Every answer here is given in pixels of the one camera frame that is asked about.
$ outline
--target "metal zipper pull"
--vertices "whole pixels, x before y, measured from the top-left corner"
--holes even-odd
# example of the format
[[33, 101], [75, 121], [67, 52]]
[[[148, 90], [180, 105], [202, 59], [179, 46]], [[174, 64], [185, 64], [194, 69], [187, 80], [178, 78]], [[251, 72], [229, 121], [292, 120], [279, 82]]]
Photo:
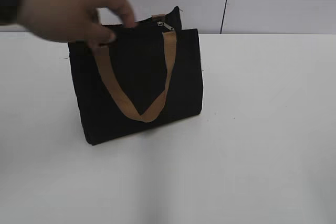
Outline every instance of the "metal zipper pull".
[[170, 25], [168, 25], [165, 22], [159, 21], [157, 24], [158, 24], [158, 26], [164, 26], [165, 28], [167, 28], [170, 31], [175, 31], [175, 29], [173, 27], [171, 27]]

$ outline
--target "finger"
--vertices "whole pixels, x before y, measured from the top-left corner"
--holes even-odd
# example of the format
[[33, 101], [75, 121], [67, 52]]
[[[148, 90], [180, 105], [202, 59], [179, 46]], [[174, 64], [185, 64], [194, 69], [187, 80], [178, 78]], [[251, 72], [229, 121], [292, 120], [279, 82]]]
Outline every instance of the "finger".
[[87, 41], [97, 44], [108, 44], [116, 39], [116, 35], [109, 28], [92, 23], [87, 36]]
[[94, 8], [105, 8], [107, 7], [113, 13], [118, 15], [122, 20], [125, 27], [135, 26], [134, 11], [128, 0], [97, 0]]

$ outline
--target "table surface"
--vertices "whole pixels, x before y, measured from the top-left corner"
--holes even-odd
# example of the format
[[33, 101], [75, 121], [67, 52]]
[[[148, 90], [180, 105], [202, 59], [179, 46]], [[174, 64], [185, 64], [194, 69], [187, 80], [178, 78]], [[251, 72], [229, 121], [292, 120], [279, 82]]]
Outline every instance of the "table surface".
[[200, 116], [91, 146], [67, 45], [1, 33], [0, 223], [334, 223], [336, 36], [200, 41]]

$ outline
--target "zipper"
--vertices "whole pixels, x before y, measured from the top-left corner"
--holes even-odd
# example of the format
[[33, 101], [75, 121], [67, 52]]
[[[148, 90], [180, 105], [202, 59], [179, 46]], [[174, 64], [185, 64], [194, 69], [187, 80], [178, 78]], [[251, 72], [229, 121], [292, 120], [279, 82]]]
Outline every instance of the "zipper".
[[169, 31], [175, 31], [175, 29], [174, 29], [173, 27], [171, 27], [170, 25], [168, 25], [168, 24], [165, 23], [165, 22], [159, 21], [157, 24], [158, 24], [158, 26], [164, 26], [164, 27], [167, 28]]

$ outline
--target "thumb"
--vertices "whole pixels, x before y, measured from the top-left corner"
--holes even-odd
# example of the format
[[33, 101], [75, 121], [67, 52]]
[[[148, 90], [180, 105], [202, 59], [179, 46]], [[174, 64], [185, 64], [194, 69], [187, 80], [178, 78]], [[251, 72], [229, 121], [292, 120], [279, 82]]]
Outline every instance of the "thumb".
[[88, 31], [88, 37], [88, 41], [97, 44], [111, 43], [116, 39], [116, 35], [113, 31], [97, 23], [91, 24], [91, 28]]

